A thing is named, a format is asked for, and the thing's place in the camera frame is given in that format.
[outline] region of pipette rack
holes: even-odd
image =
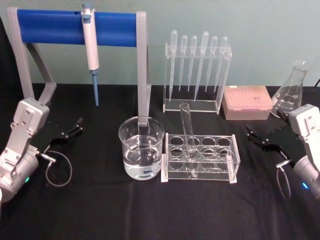
[[[190,159],[184,135],[165,134],[161,181],[168,179],[237,182],[240,156],[235,135],[194,135],[197,155]]]
[[[191,74],[191,82],[190,89],[188,91],[188,73],[190,67],[191,60],[191,38],[188,39],[188,46],[186,47],[184,63],[183,63],[183,75],[181,81],[181,88],[179,90],[179,73],[180,73],[180,63],[182,59],[181,46],[178,45],[175,51],[175,64],[174,64],[174,75],[173,75],[173,90],[172,96],[170,99],[169,88],[170,88],[170,75],[171,75],[171,46],[168,43],[165,43],[165,63],[164,63],[164,85],[163,85],[163,112],[165,111],[180,111],[179,106],[182,103],[188,103],[191,112],[207,112],[207,113],[217,113],[219,114],[222,98],[224,94],[224,88],[227,81],[227,76],[229,72],[229,67],[232,59],[232,51],[231,46],[228,44],[226,47],[217,46],[214,51],[212,67],[210,71],[209,84],[207,87],[207,91],[205,91],[207,72],[209,67],[209,62],[211,58],[211,47],[210,40],[209,44],[206,48],[202,72],[200,78],[200,86],[199,91],[197,93],[196,99],[195,97],[195,84],[197,81],[197,75],[199,71],[199,63],[201,57],[200,51],[200,41],[198,40],[198,46],[196,47],[194,53],[194,62]],[[218,70],[219,60],[222,58],[222,66],[218,74],[216,91],[215,91],[215,83],[216,76]]]

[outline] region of cable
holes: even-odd
[[[284,194],[284,191],[282,190],[282,187],[281,187],[281,185],[280,185],[280,181],[279,181],[279,172],[280,172],[280,170],[283,172],[284,179],[285,179],[285,181],[286,181],[286,185],[287,185],[287,188],[288,188],[288,197]],[[276,181],[277,181],[277,183],[278,183],[278,187],[279,187],[279,190],[280,190],[281,195],[282,195],[285,199],[290,199],[290,198],[291,198],[290,184],[289,184],[289,181],[288,181],[287,174],[286,174],[285,170],[284,170],[282,167],[279,167],[279,168],[276,170]]]
[[[47,153],[59,154],[59,155],[61,155],[62,157],[64,157],[65,160],[68,162],[69,167],[70,167],[70,176],[69,176],[69,179],[68,179],[65,183],[63,183],[63,184],[55,184],[55,183],[53,183],[52,181],[50,181],[50,179],[49,179],[49,177],[48,177],[48,172],[49,172],[49,168],[51,167],[51,164],[52,164],[51,162],[49,163],[48,167],[47,167],[46,170],[45,170],[45,178],[46,178],[46,180],[48,181],[49,184],[51,184],[52,186],[57,187],[57,188],[64,187],[65,185],[67,185],[67,184],[71,181],[71,178],[72,178],[72,165],[71,165],[71,162],[70,162],[70,160],[69,160],[64,154],[62,154],[61,152],[49,150],[49,151],[47,151]]]
[[[316,82],[316,84],[314,86],[315,87],[318,86],[319,83],[320,83],[320,79]]]

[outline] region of box lid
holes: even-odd
[[[271,110],[273,103],[265,86],[225,86],[228,109]]]

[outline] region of pink tip box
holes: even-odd
[[[227,120],[266,120],[273,103],[265,86],[225,86],[222,106]]]

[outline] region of pipette stand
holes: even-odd
[[[164,85],[163,85],[163,112],[165,111],[180,111],[179,106],[182,103],[188,103],[191,112],[207,112],[219,114],[222,98],[224,94],[224,88],[227,81],[229,67],[232,59],[231,46],[225,47],[225,52],[220,55],[222,47],[216,47],[213,58],[211,73],[209,77],[209,85],[207,91],[205,91],[207,72],[210,61],[210,47],[206,48],[206,52],[203,59],[202,72],[200,78],[200,87],[195,97],[195,84],[197,80],[197,73],[199,71],[200,62],[200,46],[196,47],[194,62],[191,74],[191,84],[188,91],[188,72],[191,59],[191,47],[187,46],[185,51],[184,63],[183,63],[183,75],[181,89],[179,90],[179,73],[180,73],[180,61],[182,58],[181,46],[176,48],[175,52],[175,65],[173,76],[173,90],[171,99],[169,97],[169,84],[170,84],[170,72],[171,72],[171,56],[170,45],[165,44],[165,63],[164,63]],[[219,78],[217,81],[217,90],[214,91],[216,82],[216,73],[218,69],[218,62],[222,57],[222,67],[220,69]]]
[[[184,135],[165,134],[161,182],[169,179],[237,182],[240,156],[236,137],[194,135],[197,155],[190,159]]]
[[[28,52],[44,78],[45,87],[39,102],[46,104],[54,94],[55,83],[40,54],[41,44],[84,45],[80,11],[26,10],[8,7],[12,49],[20,76],[24,98],[35,99]],[[149,79],[147,14],[96,12],[97,44],[100,46],[136,47],[138,79],[138,115],[149,115],[151,83]]]

